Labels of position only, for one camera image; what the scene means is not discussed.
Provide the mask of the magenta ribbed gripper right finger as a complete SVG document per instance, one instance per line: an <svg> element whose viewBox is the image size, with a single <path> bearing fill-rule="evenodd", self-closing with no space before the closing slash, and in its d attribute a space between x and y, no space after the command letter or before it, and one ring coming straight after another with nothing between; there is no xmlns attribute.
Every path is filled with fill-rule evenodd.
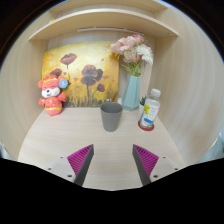
<svg viewBox="0 0 224 224"><path fill-rule="evenodd" d="M132 155L143 186L179 170L167 156L159 157L136 144L133 145Z"/></svg>

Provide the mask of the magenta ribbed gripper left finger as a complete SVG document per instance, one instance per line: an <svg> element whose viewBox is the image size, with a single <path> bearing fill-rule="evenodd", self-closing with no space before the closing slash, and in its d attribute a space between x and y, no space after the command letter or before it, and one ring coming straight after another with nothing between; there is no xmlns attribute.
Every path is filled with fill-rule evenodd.
<svg viewBox="0 0 224 224"><path fill-rule="evenodd" d="M66 179L78 186L82 186L92 157L94 145L88 145L69 156L60 156L47 166L46 170L54 175Z"/></svg>

